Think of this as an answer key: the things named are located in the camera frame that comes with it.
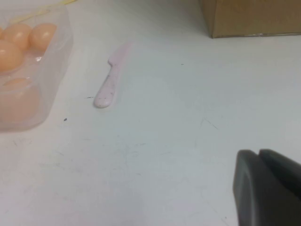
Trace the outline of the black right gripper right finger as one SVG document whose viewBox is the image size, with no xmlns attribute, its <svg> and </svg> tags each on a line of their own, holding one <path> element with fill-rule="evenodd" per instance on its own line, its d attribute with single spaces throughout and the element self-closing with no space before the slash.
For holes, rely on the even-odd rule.
<svg viewBox="0 0 301 226">
<path fill-rule="evenodd" d="M 301 189 L 301 165 L 270 149 L 261 149 L 260 158 L 289 190 Z"/>
</svg>

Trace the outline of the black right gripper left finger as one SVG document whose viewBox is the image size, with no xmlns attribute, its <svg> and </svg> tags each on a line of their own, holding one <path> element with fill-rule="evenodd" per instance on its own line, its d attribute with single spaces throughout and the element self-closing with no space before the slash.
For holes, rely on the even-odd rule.
<svg viewBox="0 0 301 226">
<path fill-rule="evenodd" d="M 287 189 L 259 153 L 237 153 L 233 194 L 240 226 L 301 224 L 301 190 Z"/>
</svg>

